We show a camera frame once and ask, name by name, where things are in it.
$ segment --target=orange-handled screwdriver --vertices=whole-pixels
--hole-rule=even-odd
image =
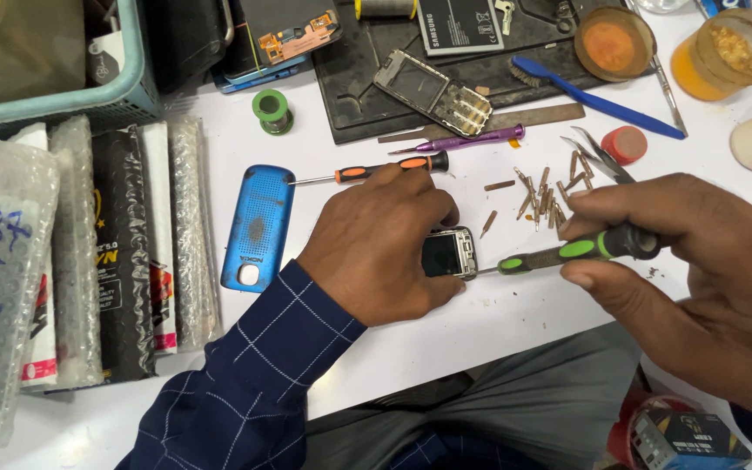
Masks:
[[[411,168],[422,168],[426,171],[448,171],[449,170],[449,154],[446,151],[442,151],[436,155],[423,155],[412,156],[402,161],[397,161],[399,166],[404,171],[408,171]],[[342,183],[355,183],[363,181],[372,176],[376,170],[384,165],[375,166],[350,166],[349,168],[342,168],[336,170],[334,176],[324,176],[323,178],[313,178],[311,180],[294,181],[289,184],[301,185],[306,183],[316,183],[319,181],[335,180],[338,184]]]

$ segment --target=blue plastic basket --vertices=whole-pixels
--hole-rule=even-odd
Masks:
[[[34,122],[57,125],[79,114],[89,116],[92,132],[158,121],[164,110],[144,47],[141,11],[136,0],[118,0],[124,69],[115,80],[97,88],[0,103],[0,139]]]

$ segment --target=man's left hand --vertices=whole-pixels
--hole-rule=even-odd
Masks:
[[[385,165],[330,198],[298,264],[365,326],[418,319],[465,290],[463,280],[427,278],[422,267],[431,229],[459,218],[428,172]]]

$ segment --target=purple screwdriver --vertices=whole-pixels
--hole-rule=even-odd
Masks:
[[[481,134],[475,139],[464,139],[463,137],[450,137],[448,139],[437,139],[436,141],[425,142],[415,147],[405,149],[402,151],[392,151],[388,155],[399,155],[400,153],[427,153],[432,151],[450,151],[459,149],[462,147],[468,147],[474,144],[483,144],[486,142],[500,142],[508,141],[509,139],[518,139],[519,141],[524,138],[524,126],[518,124],[515,127],[508,129],[501,129],[500,131],[486,132]]]

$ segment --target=solder wire spool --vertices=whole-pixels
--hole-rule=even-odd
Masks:
[[[413,17],[417,0],[356,0],[356,19],[363,17]]]
[[[252,110],[260,127],[271,135],[286,134],[295,123],[295,117],[289,110],[289,102],[283,93],[277,90],[264,90],[254,97]]]

